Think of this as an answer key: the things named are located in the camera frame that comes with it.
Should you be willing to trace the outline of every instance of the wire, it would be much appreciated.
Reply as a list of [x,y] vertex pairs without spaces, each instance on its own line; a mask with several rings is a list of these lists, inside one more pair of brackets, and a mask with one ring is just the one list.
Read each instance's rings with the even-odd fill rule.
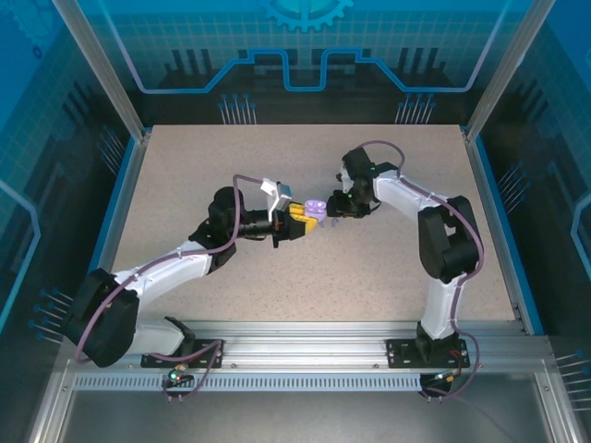
[[404,155],[404,151],[399,146],[394,145],[392,142],[386,141],[386,140],[370,140],[370,141],[366,141],[364,143],[361,143],[357,147],[358,148],[365,148],[367,145],[386,145],[386,146],[389,146],[392,149],[396,150],[400,154],[400,162],[398,163],[398,166],[397,166],[398,169],[396,170],[396,174],[398,175],[398,178],[400,178],[400,175],[403,170],[404,162],[406,161],[406,156]]
[[416,186],[415,184],[409,182],[408,180],[406,180],[404,178],[404,176],[402,175],[402,170],[403,170],[403,166],[404,166],[404,162],[406,160],[406,157],[404,156],[404,152],[400,147],[396,146],[395,144],[391,143],[390,141],[371,140],[371,141],[366,141],[365,143],[361,143],[358,146],[358,148],[363,148],[367,145],[373,145],[373,144],[386,145],[386,146],[390,146],[391,148],[395,149],[400,154],[400,157],[401,157],[400,163],[398,164],[398,170],[396,171],[396,174],[397,174],[398,179],[400,180],[400,183],[402,183],[406,187],[412,189],[413,191],[417,192],[419,195],[421,195],[427,199],[433,200],[436,203],[439,203],[440,205],[442,205],[456,219],[458,219],[460,221],[460,223],[468,231],[468,233],[470,234],[470,237],[472,237],[472,240],[474,241],[474,243],[476,245],[476,250],[478,252],[478,262],[476,264],[476,267],[472,272],[464,275],[458,281],[458,284],[456,285],[455,291],[453,293],[453,300],[452,300],[452,312],[451,312],[450,321],[452,323],[453,331],[457,332],[458,335],[465,335],[467,338],[469,338],[474,343],[474,347],[476,349],[476,351],[475,351],[476,358],[475,358],[475,362],[474,362],[474,368],[472,369],[472,372],[470,373],[470,376],[468,377],[466,382],[456,391],[454,391],[450,394],[446,394],[443,397],[440,397],[442,400],[449,399],[449,398],[455,398],[461,392],[463,392],[470,385],[470,383],[472,383],[472,380],[474,380],[474,377],[476,376],[476,372],[478,371],[478,367],[480,366],[480,346],[478,344],[478,340],[471,333],[466,332],[465,330],[462,330],[458,327],[456,314],[457,314],[457,310],[458,310],[458,304],[460,301],[460,295],[462,293],[462,287],[464,286],[464,284],[468,280],[474,278],[480,272],[480,270],[482,269],[482,266],[484,265],[484,246],[482,245],[482,240],[480,239],[480,236],[476,233],[476,229],[474,229],[472,227],[472,225],[468,222],[468,220],[465,219],[465,217],[460,213],[459,210],[454,208],[452,205],[450,205],[447,201],[443,200],[442,198],[439,198],[439,197],[429,193],[425,189],[422,189],[421,187]]
[[[232,182],[234,185],[234,201],[235,201],[235,214],[236,215],[240,213],[240,194],[239,194],[240,191],[238,189],[238,180],[243,180],[246,182],[262,185],[262,180],[252,178],[252,177],[247,177],[247,176],[241,175],[241,174],[234,175]],[[232,231],[232,236],[230,237],[230,240],[228,240],[228,243],[226,243],[225,245],[219,246],[219,247],[214,247],[213,249],[195,249],[195,250],[190,250],[190,251],[182,251],[180,254],[180,257],[199,256],[199,255],[203,255],[203,254],[218,254],[220,252],[225,251],[226,249],[231,247],[234,244],[234,242],[236,241],[236,238],[238,238],[239,227],[240,227],[240,217],[235,216],[234,217],[234,230]],[[177,253],[173,253],[173,254],[169,254],[167,256],[156,258],[152,262],[141,267],[135,274],[130,275],[121,284],[119,284],[119,286],[117,286],[111,293],[109,293],[109,295],[107,295],[107,297],[99,305],[97,310],[94,311],[94,314],[92,314],[92,317],[90,318],[88,324],[86,325],[86,328],[84,329],[84,332],[82,332],[82,336],[80,337],[80,340],[78,341],[78,345],[76,346],[76,352],[74,354],[74,359],[77,363],[82,364],[82,363],[88,363],[90,361],[90,358],[82,358],[82,350],[84,349],[84,345],[86,344],[86,340],[89,338],[89,335],[92,332],[94,325],[98,321],[101,314],[105,311],[105,309],[107,309],[107,306],[109,306],[113,302],[113,300],[126,288],[126,286],[128,286],[131,282],[137,280],[141,274],[143,274],[147,270],[153,268],[154,266],[164,263],[165,261],[174,260],[174,259],[179,259],[179,255]],[[170,360],[170,358],[174,358],[174,357],[167,357],[167,359],[164,359],[164,358],[162,358],[162,359],[166,360],[166,361],[174,361],[174,360]]]
[[453,355],[458,362],[458,376],[462,375],[462,355],[456,350],[451,350],[450,354]]
[[[186,397],[190,397],[191,395],[195,395],[197,393],[197,391],[200,390],[203,387],[203,385],[205,384],[205,379],[210,374],[210,371],[213,368],[213,363],[215,362],[215,359],[218,356],[218,352],[220,351],[220,347],[222,346],[222,341],[221,340],[213,341],[212,343],[208,344],[204,348],[199,349],[197,352],[192,353],[191,355],[188,355],[188,356],[185,356],[185,357],[168,357],[167,361],[170,362],[170,361],[172,361],[171,360],[172,358],[175,358],[175,359],[185,358],[185,359],[187,359],[188,357],[192,356],[192,358],[190,358],[189,360],[182,360],[183,362],[190,363],[191,361],[193,361],[196,358],[198,358],[200,355],[203,355],[204,353],[206,353],[209,349],[211,349],[214,346],[215,346],[215,350],[213,351],[213,355],[211,356],[210,362],[207,364],[207,368],[205,369],[205,372],[203,373],[203,376],[201,377],[201,380],[199,381],[199,383],[197,383],[195,385],[195,388],[193,388],[192,390],[190,390],[187,394],[185,394],[185,395],[178,394],[178,400],[179,401],[183,401],[183,399],[185,399]],[[168,401],[171,401],[172,400],[173,396],[168,391],[168,389],[166,389],[166,386],[163,386],[163,394],[168,396]]]
[[[507,438],[509,438],[513,443],[519,443],[519,440],[517,438],[515,438],[514,436],[512,436],[509,433],[509,431],[507,431],[492,415],[490,415],[487,411],[485,411],[484,409],[482,409],[480,407],[480,405],[478,405],[477,403],[474,403],[473,401],[466,400],[465,398],[459,397],[459,396],[450,397],[442,389],[427,388],[427,390],[431,390],[433,392],[436,392],[436,393],[440,394],[440,399],[453,398],[454,400],[457,400],[460,403],[463,403],[463,404],[467,405],[470,408],[476,409],[479,413],[481,413],[484,417],[486,417],[497,429],[499,429],[502,432],[503,435],[505,435]],[[425,392],[421,392],[421,395],[423,395],[423,397],[425,397],[427,399],[429,398],[428,394],[425,393]]]

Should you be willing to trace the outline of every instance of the gear icon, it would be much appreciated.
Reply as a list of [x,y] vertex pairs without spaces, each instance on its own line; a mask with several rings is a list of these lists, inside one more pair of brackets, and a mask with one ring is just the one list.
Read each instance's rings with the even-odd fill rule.
[[291,31],[310,28],[320,30],[322,25],[332,26],[335,17],[344,17],[344,9],[353,0],[262,0],[267,18],[275,18],[277,25],[287,25]]
[[20,30],[35,46],[40,46],[54,28],[52,8],[49,0],[0,1],[0,12],[11,12]]

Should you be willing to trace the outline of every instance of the blue trim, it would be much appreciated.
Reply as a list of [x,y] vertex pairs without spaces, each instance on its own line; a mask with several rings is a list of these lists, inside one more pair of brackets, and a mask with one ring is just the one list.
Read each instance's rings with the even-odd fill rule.
[[111,194],[111,199],[109,200],[109,206],[107,206],[107,211],[104,214],[103,226],[101,226],[99,238],[96,240],[96,246],[94,247],[94,252],[92,253],[92,258],[90,259],[89,272],[97,269],[99,266],[101,253],[103,251],[104,244],[107,241],[107,234],[109,234],[109,230],[111,229],[111,223],[113,222],[113,216],[115,215],[115,207],[117,206],[117,200],[121,194],[121,188],[123,187],[123,181],[126,178],[127,168],[129,167],[131,154],[133,153],[134,148],[135,140],[130,137],[129,142],[127,143],[126,154],[123,156],[123,161],[121,162],[121,167],[119,168],[119,174],[117,175],[117,180],[115,181],[115,187],[113,188],[113,193]]
[[574,207],[573,225],[571,226],[571,238],[573,239],[574,247],[576,247],[576,252],[579,253],[581,262],[585,267],[587,277],[589,277],[589,280],[591,280],[591,260],[589,260],[589,255],[587,255],[585,247],[583,246],[583,242],[581,241],[581,237],[579,237],[581,214],[583,213],[583,210],[589,205],[591,205],[591,193],[588,193],[582,197]]
[[488,51],[495,40],[499,29],[501,28],[501,24],[507,14],[507,10],[513,0],[506,0],[505,5],[500,12],[495,25],[488,36],[488,40],[482,50],[482,53],[478,57],[476,61],[476,65],[470,79],[468,79],[468,83],[464,87],[426,87],[426,86],[406,86],[393,72],[392,70],[384,63],[384,61],[378,57],[367,57],[363,55],[363,48],[357,47],[335,47],[325,49],[322,53],[320,58],[320,84],[318,86],[294,86],[291,83],[290,78],[290,66],[289,66],[289,56],[287,52],[282,48],[254,48],[254,49],[247,49],[247,57],[246,58],[238,58],[230,60],[218,73],[210,80],[210,82],[204,88],[178,88],[178,89],[161,89],[161,90],[153,90],[148,89],[144,86],[141,78],[139,77],[138,70],[135,68],[131,56],[127,51],[126,46],[123,44],[123,40],[119,35],[119,31],[117,30],[112,17],[109,15],[107,10],[106,4],[103,0],[99,0],[99,5],[103,11],[104,17],[107,21],[107,25],[109,29],[113,33],[115,37],[115,41],[119,46],[119,50],[123,55],[127,63],[127,67],[129,68],[129,72],[133,77],[138,89],[141,90],[144,94],[207,94],[209,93],[225,75],[234,67],[234,66],[241,66],[241,65],[255,65],[255,56],[259,54],[268,55],[280,55],[282,58],[282,67],[283,67],[283,86],[286,90],[290,92],[320,92],[326,88],[327,76],[329,72],[329,64],[328,58],[331,54],[352,54],[355,56],[355,63],[358,64],[372,64],[379,68],[384,75],[394,84],[396,85],[400,91],[402,92],[453,92],[453,93],[464,93],[472,89],[476,81],[476,77],[480,72],[480,68],[484,64],[484,61],[488,55]]
[[18,269],[17,277],[15,278],[14,282],[12,283],[12,288],[10,288],[10,293],[6,298],[6,302],[4,307],[2,308],[2,312],[0,312],[0,334],[4,330],[4,326],[6,321],[8,320],[8,314],[12,309],[12,306],[17,299],[18,291],[20,291],[20,286],[22,285],[23,280],[25,280],[25,276],[27,275],[27,271],[29,270],[30,262],[33,260],[33,256],[35,255],[35,250],[37,249],[37,245],[41,240],[41,227],[39,225],[39,216],[37,214],[37,209],[35,205],[31,203],[26,197],[21,196],[17,191],[15,191],[11,186],[8,185],[4,180],[0,180],[0,192],[6,192],[10,198],[15,200],[20,207],[22,207],[25,211],[27,211],[30,215],[30,224],[33,228],[33,238],[29,243],[29,249],[27,249],[27,255],[22,260],[20,264],[20,268]]
[[527,276],[525,275],[524,264],[521,261],[521,257],[519,257],[519,251],[517,250],[517,244],[515,243],[515,238],[513,237],[513,231],[511,230],[507,213],[502,206],[501,194],[497,188],[497,182],[495,181],[495,177],[492,174],[492,168],[490,167],[490,162],[488,161],[488,156],[480,136],[476,138],[476,148],[478,149],[478,155],[482,161],[482,167],[488,180],[488,186],[490,187],[490,193],[492,194],[495,208],[499,214],[499,219],[501,220],[501,229],[505,239],[507,240],[509,254],[511,255],[511,259],[513,261],[513,268],[515,269],[515,274],[517,274],[517,280],[519,281],[519,286],[521,287],[521,291],[524,296],[525,308],[527,309],[526,314],[532,324],[534,334],[544,335],[544,328],[542,327],[542,322],[539,319],[536,302],[534,302],[534,296],[532,295],[529,282],[527,281]]

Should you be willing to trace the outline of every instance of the glass panel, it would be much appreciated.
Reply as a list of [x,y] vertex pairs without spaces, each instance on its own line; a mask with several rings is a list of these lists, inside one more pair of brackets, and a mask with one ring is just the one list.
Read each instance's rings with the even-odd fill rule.
[[556,2],[482,132],[558,356],[577,348],[591,353],[589,17],[591,4],[584,0]]
[[84,0],[153,124],[456,123],[529,0]]
[[51,2],[0,13],[0,428],[17,442],[61,340],[60,292],[86,274],[129,135]]

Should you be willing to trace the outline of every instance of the speckled work surface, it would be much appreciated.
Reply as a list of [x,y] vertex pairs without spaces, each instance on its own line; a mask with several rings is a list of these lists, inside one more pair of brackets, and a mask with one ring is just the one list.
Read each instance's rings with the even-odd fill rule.
[[[128,269],[168,252],[207,217],[232,175],[280,180],[294,200],[326,199],[338,187],[341,158],[359,143],[388,139],[406,154],[404,173],[448,196],[472,202],[486,249],[468,283],[460,318],[511,319],[513,313],[458,126],[156,126],[117,252]],[[398,162],[393,150],[368,147],[374,162]],[[241,185],[247,209],[264,194]],[[415,225],[383,206],[362,220],[341,220],[273,249],[239,241],[221,269],[152,303],[148,316],[216,320],[417,320],[428,278]]]

